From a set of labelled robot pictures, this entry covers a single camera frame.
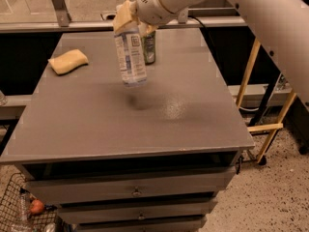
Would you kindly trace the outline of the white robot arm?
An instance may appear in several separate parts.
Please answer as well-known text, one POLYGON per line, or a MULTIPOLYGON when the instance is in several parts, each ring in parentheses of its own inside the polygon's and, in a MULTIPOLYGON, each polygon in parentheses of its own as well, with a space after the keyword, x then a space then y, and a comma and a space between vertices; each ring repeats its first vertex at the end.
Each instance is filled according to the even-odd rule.
MULTIPOLYGON (((132 21, 165 25, 206 0, 125 1, 113 28, 132 21)), ((309 103, 309 6, 301 0, 227 0, 237 10, 304 105, 309 103)))

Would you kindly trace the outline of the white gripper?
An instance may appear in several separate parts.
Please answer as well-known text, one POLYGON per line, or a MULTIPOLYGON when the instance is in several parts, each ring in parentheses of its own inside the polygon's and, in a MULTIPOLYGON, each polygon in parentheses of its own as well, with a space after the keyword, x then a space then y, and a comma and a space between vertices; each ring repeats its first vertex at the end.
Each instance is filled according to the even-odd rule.
POLYGON ((177 18, 183 9, 202 1, 204 0, 126 0, 116 9, 113 30, 120 33, 126 27, 138 25, 139 17, 143 21, 139 24, 140 35, 147 36, 157 29, 157 25, 168 23, 177 18))

